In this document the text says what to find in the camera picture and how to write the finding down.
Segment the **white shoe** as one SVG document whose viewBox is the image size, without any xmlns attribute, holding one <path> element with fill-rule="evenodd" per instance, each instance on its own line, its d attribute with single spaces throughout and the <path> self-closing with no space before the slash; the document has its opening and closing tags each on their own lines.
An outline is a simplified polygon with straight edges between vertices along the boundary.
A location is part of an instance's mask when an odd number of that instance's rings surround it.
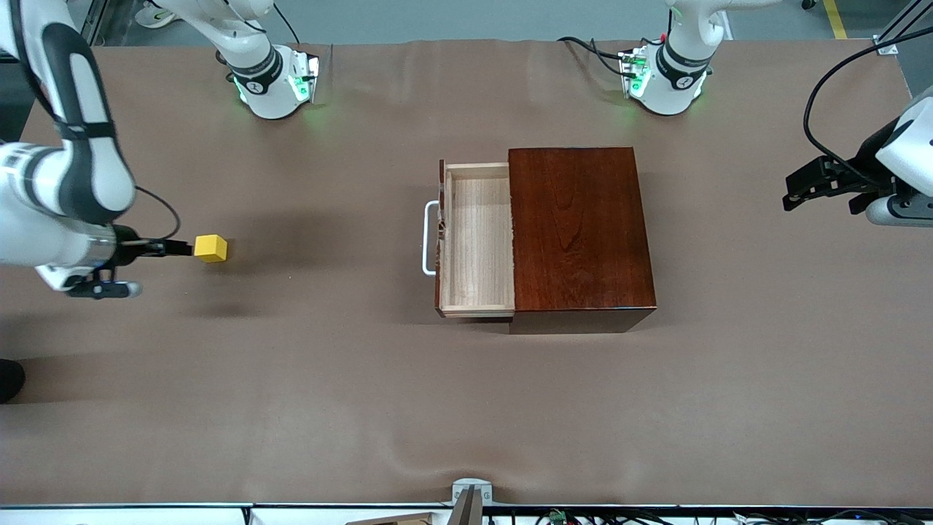
<svg viewBox="0 0 933 525">
<path fill-rule="evenodd" d="M 159 4 L 144 0 L 142 7 L 136 11 L 133 19 L 138 26 L 147 29 L 157 29 L 169 26 L 177 19 L 177 14 L 170 9 L 163 9 Z"/>
</svg>

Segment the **black rounded object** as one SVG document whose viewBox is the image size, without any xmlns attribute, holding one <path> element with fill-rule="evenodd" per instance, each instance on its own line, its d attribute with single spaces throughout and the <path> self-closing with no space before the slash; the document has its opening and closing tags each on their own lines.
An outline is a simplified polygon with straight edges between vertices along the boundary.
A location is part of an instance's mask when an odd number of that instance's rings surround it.
<svg viewBox="0 0 933 525">
<path fill-rule="evenodd" d="M 12 359 L 0 359 L 0 405 L 13 400 L 26 384 L 26 370 Z"/>
</svg>

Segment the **brown table cover sheet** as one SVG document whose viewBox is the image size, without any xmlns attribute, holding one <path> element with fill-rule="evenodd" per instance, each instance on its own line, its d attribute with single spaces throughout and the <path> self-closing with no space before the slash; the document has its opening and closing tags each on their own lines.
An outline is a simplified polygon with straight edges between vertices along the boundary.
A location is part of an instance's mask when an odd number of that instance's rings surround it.
<svg viewBox="0 0 933 525">
<path fill-rule="evenodd" d="M 567 44 L 339 46 L 265 122 L 204 47 L 96 50 L 143 186 L 229 262 L 144 259 L 129 300 L 0 268 L 0 502 L 933 506 L 933 230 L 786 213 L 810 90 L 861 41 L 727 41 L 679 117 Z M 433 307 L 439 162 L 632 146 L 657 311 L 510 335 Z"/>
</svg>

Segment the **aluminium frame profile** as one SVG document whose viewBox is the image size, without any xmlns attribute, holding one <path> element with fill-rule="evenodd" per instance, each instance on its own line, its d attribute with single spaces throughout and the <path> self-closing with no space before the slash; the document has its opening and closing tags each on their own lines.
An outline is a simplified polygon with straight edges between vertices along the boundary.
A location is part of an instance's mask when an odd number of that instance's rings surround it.
<svg viewBox="0 0 933 525">
<path fill-rule="evenodd" d="M 907 0 L 906 6 L 879 33 L 873 34 L 872 40 L 879 46 L 877 54 L 897 55 L 899 50 L 893 41 L 902 39 L 904 34 L 909 33 L 910 29 L 917 26 L 931 11 L 933 0 Z"/>
</svg>

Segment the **dark brown wooden cabinet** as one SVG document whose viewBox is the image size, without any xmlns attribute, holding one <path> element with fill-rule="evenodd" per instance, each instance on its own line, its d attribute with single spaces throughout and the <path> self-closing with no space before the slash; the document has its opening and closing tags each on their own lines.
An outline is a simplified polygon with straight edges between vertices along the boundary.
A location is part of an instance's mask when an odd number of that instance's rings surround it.
<svg viewBox="0 0 933 525">
<path fill-rule="evenodd" d="M 509 167 L 510 333 L 625 333 L 656 312 L 632 147 L 517 147 Z"/>
</svg>

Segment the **brown flat board piece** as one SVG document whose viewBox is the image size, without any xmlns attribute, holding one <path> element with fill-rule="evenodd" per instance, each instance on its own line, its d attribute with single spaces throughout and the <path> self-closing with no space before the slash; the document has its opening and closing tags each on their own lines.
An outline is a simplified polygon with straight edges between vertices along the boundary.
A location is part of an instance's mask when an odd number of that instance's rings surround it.
<svg viewBox="0 0 933 525">
<path fill-rule="evenodd" d="M 363 521 L 348 521 L 346 525 L 434 525 L 433 512 L 404 514 L 398 516 L 378 516 Z"/>
</svg>

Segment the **white metal drawer handle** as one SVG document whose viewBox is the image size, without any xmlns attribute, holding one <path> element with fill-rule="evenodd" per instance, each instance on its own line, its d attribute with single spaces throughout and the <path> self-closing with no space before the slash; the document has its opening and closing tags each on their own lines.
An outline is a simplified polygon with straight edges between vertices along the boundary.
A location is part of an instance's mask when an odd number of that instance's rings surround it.
<svg viewBox="0 0 933 525">
<path fill-rule="evenodd" d="M 429 201 L 423 207 L 422 226 L 422 272 L 429 278 L 437 275 L 436 263 L 432 256 L 431 236 L 437 229 L 437 212 L 440 210 L 440 200 Z"/>
</svg>

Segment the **grey metal bracket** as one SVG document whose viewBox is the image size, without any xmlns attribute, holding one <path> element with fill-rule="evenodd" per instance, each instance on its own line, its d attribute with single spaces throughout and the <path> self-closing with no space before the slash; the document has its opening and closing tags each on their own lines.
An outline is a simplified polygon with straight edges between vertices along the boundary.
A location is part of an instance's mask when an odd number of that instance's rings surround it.
<svg viewBox="0 0 933 525">
<path fill-rule="evenodd" d="M 461 478 L 452 485 L 452 509 L 446 525 L 487 525 L 484 511 L 493 504 L 493 486 L 479 478 Z"/>
</svg>

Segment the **wooden drawer with dark front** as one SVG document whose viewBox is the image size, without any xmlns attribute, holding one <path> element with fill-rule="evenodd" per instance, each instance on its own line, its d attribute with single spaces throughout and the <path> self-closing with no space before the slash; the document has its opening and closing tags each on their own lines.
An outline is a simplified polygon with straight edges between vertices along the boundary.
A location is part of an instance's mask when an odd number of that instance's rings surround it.
<svg viewBox="0 0 933 525">
<path fill-rule="evenodd" d="M 424 206 L 422 271 L 447 319 L 511 320 L 515 313 L 509 163 L 440 162 L 439 196 Z"/>
</svg>

